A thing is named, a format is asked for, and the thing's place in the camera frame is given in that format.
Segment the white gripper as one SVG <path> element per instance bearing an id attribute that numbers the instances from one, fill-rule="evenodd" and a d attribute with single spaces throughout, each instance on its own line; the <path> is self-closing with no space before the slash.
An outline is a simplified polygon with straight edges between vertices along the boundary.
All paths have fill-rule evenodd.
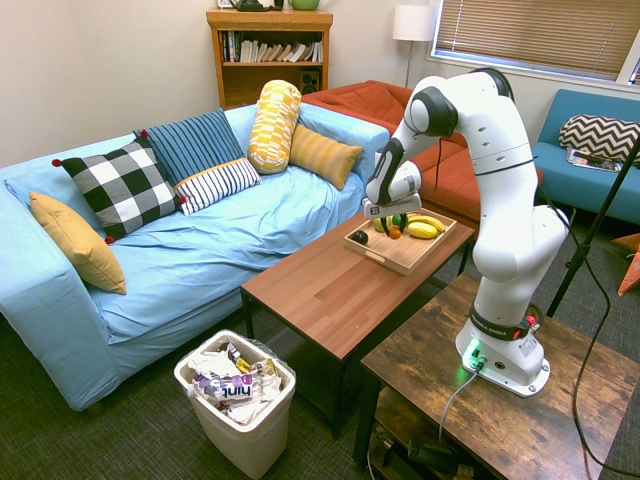
<path id="1" fill-rule="evenodd" d="M 403 232 L 408 225 L 408 216 L 406 213 L 419 210 L 421 208 L 421 198 L 418 193 L 413 193 L 392 201 L 387 205 L 374 204 L 368 198 L 364 198 L 362 200 L 362 206 L 367 219 L 382 218 L 381 226 L 383 231 L 390 237 L 390 228 L 392 225 L 391 216 L 401 214 L 399 227 L 400 231 Z"/>

